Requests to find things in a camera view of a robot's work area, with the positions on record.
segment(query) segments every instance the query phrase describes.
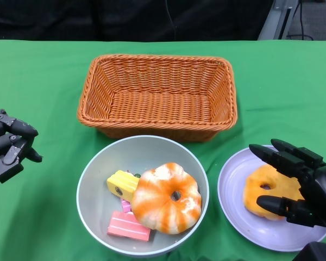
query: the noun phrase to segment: green tablecloth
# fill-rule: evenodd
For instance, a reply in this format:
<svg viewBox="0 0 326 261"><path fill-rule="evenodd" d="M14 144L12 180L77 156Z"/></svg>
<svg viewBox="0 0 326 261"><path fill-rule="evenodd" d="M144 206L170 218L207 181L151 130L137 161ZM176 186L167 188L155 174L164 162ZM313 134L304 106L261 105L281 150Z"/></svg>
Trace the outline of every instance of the green tablecloth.
<svg viewBox="0 0 326 261"><path fill-rule="evenodd" d="M214 55L235 72L239 119L205 144L184 144L207 172L210 202L195 234L152 260L292 260L241 236L222 213L217 179L225 161L271 138L306 146L326 161L326 42L23 42L0 41L0 108L40 133L40 164L0 184L0 260L129 260L83 227L76 188L89 160L112 142L76 118L91 60L107 53Z"/></svg>

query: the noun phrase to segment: toy food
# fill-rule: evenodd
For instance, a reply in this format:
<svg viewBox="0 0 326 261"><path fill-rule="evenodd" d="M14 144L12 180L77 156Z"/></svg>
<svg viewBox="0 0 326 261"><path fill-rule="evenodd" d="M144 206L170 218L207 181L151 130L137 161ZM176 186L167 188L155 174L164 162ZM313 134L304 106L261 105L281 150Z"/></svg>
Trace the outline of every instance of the toy food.
<svg viewBox="0 0 326 261"><path fill-rule="evenodd" d="M267 164L259 167L247 177L243 202L245 207L257 216L264 216L269 220L280 220L284 217L275 215L257 205L257 198L262 195L270 195L302 200L299 188L300 185L296 178L288 178Z"/></svg>
<svg viewBox="0 0 326 261"><path fill-rule="evenodd" d="M114 211L108 227L108 234L148 241L150 229L143 227L133 213Z"/></svg>
<svg viewBox="0 0 326 261"><path fill-rule="evenodd" d="M202 197L197 182L181 166L167 163L141 176L130 204L143 226L178 234L199 219Z"/></svg>
<svg viewBox="0 0 326 261"><path fill-rule="evenodd" d="M113 194L130 202L138 181L139 178L134 177L131 173L118 170L108 178L106 183Z"/></svg>
<svg viewBox="0 0 326 261"><path fill-rule="evenodd" d="M131 211L130 202L128 202L127 200L121 199L121 204L122 204L123 212L127 213L127 212Z"/></svg>

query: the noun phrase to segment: donut hole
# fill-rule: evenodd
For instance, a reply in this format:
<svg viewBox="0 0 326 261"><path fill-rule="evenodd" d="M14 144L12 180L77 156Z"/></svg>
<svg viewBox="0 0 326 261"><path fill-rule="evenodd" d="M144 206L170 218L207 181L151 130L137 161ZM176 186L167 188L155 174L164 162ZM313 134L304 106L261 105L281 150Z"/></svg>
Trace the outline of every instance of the donut hole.
<svg viewBox="0 0 326 261"><path fill-rule="evenodd" d="M271 186L269 184L262 184L260 185L261 188L265 189L265 190L269 190L269 189L272 189Z"/></svg>
<svg viewBox="0 0 326 261"><path fill-rule="evenodd" d="M178 191L174 191L170 198L172 199L172 201L178 201L181 198L181 193Z"/></svg>

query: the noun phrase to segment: purple plate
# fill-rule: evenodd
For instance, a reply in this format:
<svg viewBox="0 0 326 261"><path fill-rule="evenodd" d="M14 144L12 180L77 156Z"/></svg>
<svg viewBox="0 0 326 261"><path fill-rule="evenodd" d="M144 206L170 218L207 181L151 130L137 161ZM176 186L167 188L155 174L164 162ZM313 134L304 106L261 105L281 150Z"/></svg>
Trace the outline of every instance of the purple plate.
<svg viewBox="0 0 326 261"><path fill-rule="evenodd" d="M312 241L326 237L326 228L304 227L282 221L271 221L249 212L243 204L247 176L264 165L249 148L234 154L223 166L217 183L218 199L229 222L248 240L267 249L300 251Z"/></svg>

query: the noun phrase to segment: cable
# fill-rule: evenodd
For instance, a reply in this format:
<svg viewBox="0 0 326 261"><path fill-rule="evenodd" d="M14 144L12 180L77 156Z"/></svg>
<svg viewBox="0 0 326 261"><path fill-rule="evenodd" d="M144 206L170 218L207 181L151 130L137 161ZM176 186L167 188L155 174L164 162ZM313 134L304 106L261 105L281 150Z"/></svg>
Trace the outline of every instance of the cable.
<svg viewBox="0 0 326 261"><path fill-rule="evenodd" d="M297 6L296 6L296 9L294 10L294 13L293 13L293 17L294 17L294 15L296 14L296 12L297 12L297 10L298 10L298 7L300 7L300 10L299 10L299 21L300 21L300 28L301 28L301 31L302 31L302 34L290 34L289 32L288 32L288 35L286 36L286 37L288 37L290 40L292 40L292 38L291 37L293 37L293 36L301 36L302 37L302 40L304 40L304 37L308 37L308 38L310 38L312 41L314 41L314 39L313 39L313 37L311 37L310 35L306 35L306 34L304 34L304 28L303 28L303 21L302 21L302 13L303 13L303 8L302 8L302 0L298 0L298 4L297 4Z"/></svg>
<svg viewBox="0 0 326 261"><path fill-rule="evenodd" d="M175 28L174 22L172 20L172 17L170 16L170 13L169 13L168 0L165 0L165 8L167 9L167 13L168 13L168 16L169 16L170 24L172 25L173 30L174 30L174 42L176 42L176 28Z"/></svg>
<svg viewBox="0 0 326 261"><path fill-rule="evenodd" d="M289 34L289 35L287 35L286 37L288 37L288 38L291 38L291 37L295 37L295 36L302 36L301 34ZM314 38L313 37L311 37L310 35L303 35L303 36L305 36L305 37L308 37L308 38L310 38L312 41L314 41Z"/></svg>
<svg viewBox="0 0 326 261"><path fill-rule="evenodd" d="M294 10L293 16L296 14L299 5L300 5L300 1L298 1L298 4L297 4L297 6L296 6L296 9Z"/></svg>
<svg viewBox="0 0 326 261"><path fill-rule="evenodd" d="M300 15L299 15L299 21L300 21L300 27L302 29L302 41L304 41L304 30L303 30L303 22L302 22L302 0L299 0L300 2Z"/></svg>

